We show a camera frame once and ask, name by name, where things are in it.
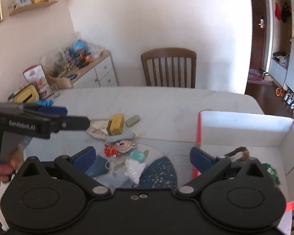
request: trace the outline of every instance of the white wall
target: white wall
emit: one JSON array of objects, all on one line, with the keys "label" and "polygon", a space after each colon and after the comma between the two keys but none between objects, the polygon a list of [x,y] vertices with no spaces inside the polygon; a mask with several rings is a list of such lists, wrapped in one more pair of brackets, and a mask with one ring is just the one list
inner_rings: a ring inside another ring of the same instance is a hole
[{"label": "white wall", "polygon": [[0,101],[26,83],[22,72],[38,64],[41,54],[67,42],[74,32],[67,0],[9,17],[13,0],[2,0],[0,23]]},{"label": "white wall", "polygon": [[140,55],[154,48],[197,52],[196,87],[244,93],[251,0],[69,0],[75,31],[112,52],[120,85],[145,85]]}]

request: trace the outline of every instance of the rug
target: rug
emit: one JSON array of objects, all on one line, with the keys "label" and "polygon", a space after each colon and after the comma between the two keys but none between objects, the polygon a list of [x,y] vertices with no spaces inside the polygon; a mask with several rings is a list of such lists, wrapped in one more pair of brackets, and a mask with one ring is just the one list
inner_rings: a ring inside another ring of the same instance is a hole
[{"label": "rug", "polygon": [[267,82],[262,79],[262,72],[263,72],[263,70],[249,69],[247,82],[254,83],[254,84],[275,86],[275,83]]}]

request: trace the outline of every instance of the finger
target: finger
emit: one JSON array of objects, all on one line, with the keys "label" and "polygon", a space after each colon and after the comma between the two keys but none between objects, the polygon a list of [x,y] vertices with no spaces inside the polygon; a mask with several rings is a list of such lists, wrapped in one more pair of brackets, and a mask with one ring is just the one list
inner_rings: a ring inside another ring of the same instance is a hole
[{"label": "finger", "polygon": [[13,171],[10,164],[0,164],[0,175],[11,175]]},{"label": "finger", "polygon": [[9,177],[7,175],[0,175],[0,181],[2,183],[7,183],[9,182]]},{"label": "finger", "polygon": [[19,146],[16,150],[12,153],[10,164],[13,169],[18,170],[24,163],[24,154],[22,148]]}]

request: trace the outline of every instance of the yellow tissue box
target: yellow tissue box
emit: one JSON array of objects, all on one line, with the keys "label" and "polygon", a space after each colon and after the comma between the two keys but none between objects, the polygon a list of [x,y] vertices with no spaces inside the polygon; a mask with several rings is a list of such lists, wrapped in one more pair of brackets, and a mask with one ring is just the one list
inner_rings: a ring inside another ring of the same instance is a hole
[{"label": "yellow tissue box", "polygon": [[111,135],[121,135],[123,133],[124,123],[123,114],[114,114],[110,126]]}]

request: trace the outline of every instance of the red toy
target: red toy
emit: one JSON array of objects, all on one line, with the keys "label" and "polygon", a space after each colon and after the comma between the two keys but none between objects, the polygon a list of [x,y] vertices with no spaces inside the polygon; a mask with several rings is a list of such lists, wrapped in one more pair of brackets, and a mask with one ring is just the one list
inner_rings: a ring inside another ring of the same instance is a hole
[{"label": "red toy", "polygon": [[107,157],[113,156],[117,157],[120,156],[121,153],[115,150],[114,146],[105,145],[104,153]]}]

